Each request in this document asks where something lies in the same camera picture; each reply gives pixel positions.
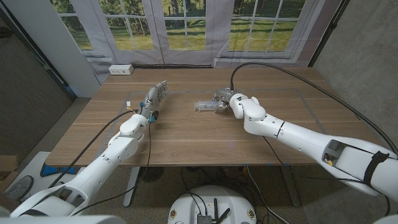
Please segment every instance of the window pane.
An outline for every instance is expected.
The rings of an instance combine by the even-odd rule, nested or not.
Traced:
[[[134,50],[124,18],[106,18],[119,50]]]
[[[187,20],[188,50],[205,50],[206,20]]]
[[[57,13],[75,13],[69,0],[50,0]]]
[[[255,0],[235,0],[233,16],[253,16]]]
[[[279,18],[299,18],[305,0],[284,0]]]
[[[144,16],[144,6],[141,0],[122,0],[127,15]]]
[[[250,20],[232,20],[228,47],[230,51],[246,50],[250,26]]]
[[[187,17],[206,16],[206,0],[185,0]]]
[[[259,0],[257,3],[256,16],[275,18],[278,12],[279,3],[280,0]]]
[[[154,50],[146,19],[129,18],[130,29],[137,50]]]
[[[277,22],[268,51],[285,51],[296,22]]]
[[[166,20],[170,50],[187,50],[184,20]]]
[[[164,16],[184,16],[182,0],[162,0],[162,2]]]
[[[99,0],[99,4],[106,15],[123,15],[119,0]]]
[[[248,51],[265,52],[274,21],[254,21]]]
[[[93,50],[90,40],[88,40],[87,34],[77,16],[65,16],[61,17],[61,20],[81,50]]]

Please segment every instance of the wooden table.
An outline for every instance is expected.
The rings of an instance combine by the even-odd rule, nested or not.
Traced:
[[[334,93],[314,68],[290,68],[306,79]],[[243,119],[231,111],[195,111],[194,102],[210,100],[216,89],[229,86],[233,69],[135,70],[128,76],[109,76],[96,95],[45,161],[50,166],[67,166],[112,118],[125,111],[125,101],[138,109],[149,88],[167,80],[169,94],[159,107],[159,119],[151,126],[150,166],[242,166],[280,165],[261,136],[248,134]],[[255,96],[267,113],[303,127],[367,141],[380,142],[352,112],[300,80],[273,68],[240,69],[235,89]],[[115,135],[128,114],[108,127],[76,163],[87,166]],[[147,134],[137,153],[122,166],[145,166],[149,152]],[[314,162],[276,140],[270,140],[287,164]]]

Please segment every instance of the window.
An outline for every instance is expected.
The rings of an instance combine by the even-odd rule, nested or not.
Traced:
[[[141,0],[99,0],[119,50],[153,50]]]
[[[81,50],[93,50],[90,40],[69,0],[50,0],[69,33]]]
[[[305,0],[235,0],[229,51],[283,52]]]
[[[205,50],[206,0],[162,0],[170,50]]]

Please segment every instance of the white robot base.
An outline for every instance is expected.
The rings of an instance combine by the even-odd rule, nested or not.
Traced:
[[[206,185],[192,189],[190,193],[198,205],[189,193],[183,194],[173,203],[168,224],[255,224],[257,222],[250,202],[231,189]]]

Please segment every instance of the syringe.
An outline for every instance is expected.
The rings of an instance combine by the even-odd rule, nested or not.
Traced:
[[[220,104],[219,101],[199,101],[195,102],[195,111],[196,110],[215,110],[216,107]]]

